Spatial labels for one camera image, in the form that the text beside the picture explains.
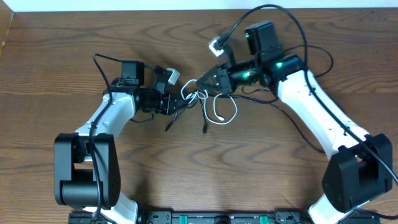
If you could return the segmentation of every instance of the robotic arm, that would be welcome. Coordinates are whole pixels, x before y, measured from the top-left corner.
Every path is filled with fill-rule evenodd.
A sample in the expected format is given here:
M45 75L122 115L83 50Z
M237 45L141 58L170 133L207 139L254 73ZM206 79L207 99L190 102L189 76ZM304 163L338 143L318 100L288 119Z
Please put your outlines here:
M226 54L228 61L202 76L197 81L198 91L217 91L231 97L229 94L238 86L259 82L300 116L330 160L322 180L325 194L309 208L308 217L297 212L281 211L228 215L170 212L149 212L148 216L140 214L137 203L120 192L121 178L114 142L138 110L170 115L187 107L191 99L166 92L165 87L175 84L179 75L169 68L154 69L159 76L155 85L141 88L145 65L137 61L121 61L119 85L108 88L95 114L75 133L59 134L56 138L57 203L89 212L98 211L99 204L102 208L101 217L115 223L294 224L300 220L306 224L335 224L351 215L355 208L390 191L392 179L386 166L392 168L392 144L388 138L383 134L371 136L359 127L327 96L312 72L306 74L307 65L297 55L284 55L272 22L253 24L246 27L245 32L254 59L236 62L232 48L227 44L228 36L213 39L209 43L210 50L217 57ZM362 144L352 134L347 134L347 130L357 136ZM91 148L90 138L93 136L95 147ZM91 159L94 161L94 158L98 160L96 172L76 169L74 166ZM76 219L76 223L91 223L91 217L85 219L84 216L77 216ZM377 222L374 222L373 217L360 217L353 223Z
M168 93L167 85L174 85L179 73L175 69L156 67L155 83L144 84L142 62L121 61L122 75L105 91L103 102L94 115L72 134L59 134L55 140L55 199L60 205L69 205L88 212L97 211L100 184L101 217L116 223L137 219L137 203L129 200L121 189L115 142L124 125L138 110L146 113L171 115L187 106L179 94ZM90 130L94 148L90 148ZM99 180L95 171L76 169L74 164L97 160Z
M308 211L312 222L338 223L356 207L390 191L392 178L385 167L346 133L319 100L391 169L392 144L388 138L383 134L370 136L354 123L322 90L311 71L307 72L307 82L303 61L295 54L283 54L272 22L248 26L245 33L255 58L236 63L233 51L226 44L228 40L223 44L222 39L216 37L209 48L217 57L228 54L228 62L217 65L199 79L198 88L228 95L239 85L259 82L300 116L330 160L322 180L325 194Z

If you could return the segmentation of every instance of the wood grain surface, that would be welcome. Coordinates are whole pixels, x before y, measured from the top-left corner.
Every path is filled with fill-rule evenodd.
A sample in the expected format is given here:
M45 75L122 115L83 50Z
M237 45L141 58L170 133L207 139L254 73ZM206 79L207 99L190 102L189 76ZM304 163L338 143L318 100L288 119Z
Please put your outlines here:
M0 0L0 56L3 46L6 44L6 37L11 26L13 14L6 3Z
M17 13L0 58L0 222L67 222L71 208L57 205L53 196L53 141L79 128L101 103L105 85L94 53L176 68L185 83L224 60L215 59L207 43L244 12ZM398 9L292 12L308 42L335 58L334 69L319 79L324 90L360 126L390 138L398 170ZM262 20L274 22L285 47L302 43L288 17L256 12L233 35L238 60L251 57L243 28ZM310 50L309 56L314 73L329 66L321 52ZM109 79L120 75L119 64L100 63ZM277 105L315 142L292 110ZM231 124L210 125L205 135L199 107L166 133L170 116L128 123L116 143L122 191L143 207L174 210L261 211L316 202L326 157L311 150L275 108L242 100L238 106ZM231 103L220 100L219 111L229 118ZM396 214L397 205L394 187L366 208Z

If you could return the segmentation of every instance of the black cable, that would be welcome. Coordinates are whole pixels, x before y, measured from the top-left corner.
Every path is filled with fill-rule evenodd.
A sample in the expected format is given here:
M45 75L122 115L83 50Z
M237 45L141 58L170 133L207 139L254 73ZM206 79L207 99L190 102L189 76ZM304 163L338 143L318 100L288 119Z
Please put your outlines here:
M200 102L200 106L201 106L201 112L203 114L203 119L205 120L205 124L203 125L202 131L203 131L203 134L206 134L207 133L207 120L206 120L206 115L205 115L205 107L203 106L203 102L201 99L199 100L199 102Z
M97 59L96 59L96 56L103 57L103 58L106 58L106 59L109 59L109 60L114 60L114 61L116 61L116 62L122 62L122 61L119 60L119 59L111 58L111 57L104 56L104 55L101 55L101 54L94 54L94 56L93 56L94 63L95 63L95 65L97 66L99 72L101 72L102 78L104 79L105 84L106 84L106 88L108 89L109 101L112 102L112 101L113 101L113 97L112 97L112 94L111 94L111 85L109 84L109 81L108 81L108 79L106 78L104 71L102 70L102 68L101 68L100 65L98 64Z
M143 121L136 121L135 119L132 119L132 118L130 119L130 121L132 121L134 123L149 123L149 122L153 121L155 118L154 112L150 112L150 115L151 115L151 118L145 119Z
M195 102L192 104L192 106L187 106L187 109L191 109L194 106L196 106L196 104L198 103L199 97L197 97L197 99L195 100Z
M253 8L253 9L249 10L247 13L245 13L245 14L235 23L235 25L232 27L232 29L218 41L219 45L220 45L220 46L224 45L224 43L228 40L228 38L231 36L231 34L235 31L235 29L237 28L237 26L238 26L248 15L250 15L250 14L251 14L252 12L254 12L254 11L257 11L257 10L262 9L262 8L265 8L265 7L273 7L273 8L276 8L276 9L281 10L282 12L286 13L287 15L289 15L289 14L291 15L291 13L290 13L288 10L286 10L286 9L283 8L283 7L277 6L277 5L275 5L275 4L264 4L264 5L261 5L261 6L257 6L257 7Z
M151 67L150 65L148 65L148 64L144 64L144 66L145 66L146 68L148 68L149 70L151 70L151 71L152 71L152 74L154 75L154 82L153 82L152 87L151 87L151 88L153 88L153 87L155 87L155 85L156 85L156 83L157 83L157 75L156 75L155 69L152 68L152 67Z
M286 53L286 52L288 52L288 51L291 51L291 50L294 50L294 49L297 49L297 48L300 48L300 47L304 47L304 45L298 45L298 46L294 46L294 47L288 48L288 49L284 50L284 53ZM319 46L308 45L308 47L321 50L321 51L323 51L324 53L326 53L326 54L329 56L329 58L330 58L330 66L329 66L328 70L326 70L325 72L322 72L322 73L319 74L319 75L315 75L315 78L319 78L319 77L321 77L321 76L323 76L323 75L326 75L328 72L330 72L331 69L333 68L334 64L335 64L335 59L333 58L333 56L331 55L331 53L330 53L329 51L327 51L326 49L324 49L324 48L322 48L322 47L319 47Z
M244 87L246 87L246 86L248 86L248 85L250 85L250 84L246 84L246 85L243 85L243 86L242 86L242 89L241 89L242 93L244 93L244 94L251 94L251 93L255 93L255 92L269 92L269 90L267 90L267 89L265 89L265 88L257 88L257 89L255 89L255 90L253 90L253 91L246 92L246 91L244 91Z
M255 68L256 68L256 71L257 71L258 73L260 73L260 75L262 75L262 69L260 69L260 67L259 67L259 62L258 62L258 56L260 55L260 53L261 53L261 51L257 51L257 52L254 54L254 66L255 66Z
M116 84L118 84L119 79L120 79L119 77L115 78L115 79L111 82L111 85L116 85Z
M352 210L348 215L346 215L345 217L343 217L341 220L338 220L337 224L343 224L345 221L347 221L348 219L350 219L352 216L354 216L356 214L355 210Z
M181 117L181 115L185 112L186 109L187 109L187 108L182 109L182 111L178 114L178 116L177 116L176 119L178 119L179 117Z
M373 217L376 218L383 218L386 220L398 220L398 215L381 215L377 212L372 212L363 208L355 208L355 211L357 211L358 213L362 213L362 214L369 214Z
M216 95L214 95L214 94L212 94L212 93L209 93L208 95L209 95L209 96L212 96L212 97L216 96ZM260 103L260 104L269 104L269 103L273 103L273 102L279 100L278 97L275 98L275 99L273 99L273 100L265 101L265 100L260 100L260 99L253 98L253 97L249 97L249 96L242 96L242 95L235 95L235 94L232 94L231 96L232 96L232 98L234 98L234 99L244 99L244 100L249 100L249 101L251 101L251 102ZM219 98L226 98L226 99L229 99L229 96L228 96L228 95L221 95L221 96L219 96Z
M170 122L170 123L166 126L166 128L164 129L165 132L168 131L168 130L172 127L172 125L174 124L174 121L175 121L177 118L178 118L178 111L175 112L175 115L174 115L173 120L171 120L171 122Z
M324 150L319 149L317 147L315 147L308 139L307 137L305 137L304 133L300 130L299 126L297 126L296 122L293 120L292 117L290 117L290 115L288 113L286 113L286 111L284 111L283 109L280 109L277 105L273 104L273 103L269 103L268 105L273 106L274 108L277 108L280 112L282 112L294 125L294 127L297 129L298 133L301 135L301 137L304 139L304 141L315 151L319 152L319 153L325 153Z
M94 139L93 139L93 135L94 135L94 130L96 129L96 126L98 124L98 121L101 119L102 115L105 113L105 111L112 105L113 102L113 96L112 96L112 92L111 92L111 86L109 85L109 81L106 78L106 75L104 73L104 71L102 70L102 68L100 67L100 65L98 64L97 60L96 60L96 56L99 57L103 57L106 59L110 59L110 60L114 60L117 62L120 62L120 60L115 59L115 58L110 58L104 55L100 55L100 54L94 54L93 56L93 60L95 65L97 66L99 72L101 72L101 75L105 81L106 87L108 89L108 93L109 93L109 100L108 103L106 104L106 106L101 110L101 112L99 112L98 116L94 119L93 122L91 122L91 127L90 127L90 132L88 135L88 145L89 145L89 150L90 150L90 154L91 154L91 158L93 159L93 168L94 168L94 173L95 173L95 179L96 179L96 185L97 185L97 193L98 193L98 204L97 204L97 210L95 211L95 213L93 214L93 219L97 219L98 217L100 217L100 213L101 213L101 207L102 207L102 190L101 190L101 180L100 180L100 172L98 169L98 163L96 160L96 147L94 145Z
M253 103L267 104L267 105L273 106L274 108L277 108L280 112L282 112L282 113L292 122L292 124L295 126L295 128L297 129L298 133L301 135L301 137L303 138L303 140L304 140L313 150L315 150L315 151L317 151L317 152L319 152L319 153L325 153L323 150L321 150L321 149L315 147L315 146L307 139L307 137L305 137L304 133L301 131L301 129L299 128L299 126L297 125L297 123L293 120L293 118L292 118L288 113L286 113L286 111L284 111L283 109L279 108L277 105L275 105L275 104L273 104L273 103L258 102L258 101L257 101L258 99L250 98L250 97L246 97L246 96L232 95L232 97L233 97L233 98L236 98L236 99L248 100L248 101L253 102Z
M294 215L291 212L289 212L289 214L292 216L294 224L298 224L296 218L294 217Z
M296 19L295 16L293 16L293 14L288 11L287 9L274 5L274 4L264 4L258 7L255 7L254 9L251 9L250 11L248 11L247 13L245 13L233 26L233 28L227 33L227 35L225 35L220 41L219 41L219 45L222 46L226 40L228 40L228 38L230 37L230 35L233 33L233 31L236 29L236 27L243 21L243 19L245 19L248 15L250 15L252 12L258 10L258 9L262 9L264 7L274 7L276 9L281 10L282 12L284 12L286 15L288 15L296 24L297 28L300 31L300 34L302 36L303 39L303 43L304 43L304 66L303 66L303 70L304 70L304 78L305 78L305 82L307 83L308 89L310 90L310 94L312 94L315 99L318 101L318 103L322 106L322 108L341 126L341 128L343 128L343 130L345 131L345 133L348 133L353 139L355 139L355 141L359 142L359 144L362 146L362 149L365 153L368 153L370 155L373 156L373 158L375 158L387 171L388 173L390 173L390 175L392 176L392 178L394 179L394 182L398 185L398 177L396 176L396 174L394 173L394 171L387 166L387 164L380 159L380 157L369 147L367 146L359 137L357 137L351 130L349 130L348 127L346 127L344 125L343 122L341 122L336 115L324 104L324 102L322 102L322 100L319 98L319 96L317 95L317 93L315 92L315 89L312 88L311 84L310 84L310 80L308 78L308 43L307 43L307 38L305 37L305 33L304 30L302 28L302 26L300 25L300 23L298 22L298 20Z
M100 217L101 217L103 220L107 221L107 222L110 222L110 223L112 223L112 224L116 224L115 221L111 220L110 218L108 218L108 217L106 217L106 216L104 216L104 215L102 215L102 214L100 215Z

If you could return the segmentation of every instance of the white connector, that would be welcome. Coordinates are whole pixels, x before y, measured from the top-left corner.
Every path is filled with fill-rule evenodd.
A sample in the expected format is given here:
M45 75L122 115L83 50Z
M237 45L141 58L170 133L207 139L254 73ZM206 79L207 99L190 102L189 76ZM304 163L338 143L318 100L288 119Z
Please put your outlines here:
M170 85L175 85L177 80L178 80L178 78L180 77L180 73L174 68L168 68L166 70L172 72L172 75L170 76L170 78L168 80L168 83Z
M224 50L217 50L215 49L214 45L217 43L217 41L220 39L221 37L217 36L215 37L213 40L210 41L210 43L208 44L210 51L216 56L216 57L220 57L224 54Z

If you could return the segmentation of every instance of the white wall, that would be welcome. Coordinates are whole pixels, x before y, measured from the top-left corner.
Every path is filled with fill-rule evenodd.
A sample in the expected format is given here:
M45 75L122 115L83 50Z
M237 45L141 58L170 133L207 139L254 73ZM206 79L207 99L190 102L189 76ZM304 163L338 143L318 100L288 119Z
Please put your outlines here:
M398 7L398 0L4 0L14 12L249 9L261 4L287 8Z

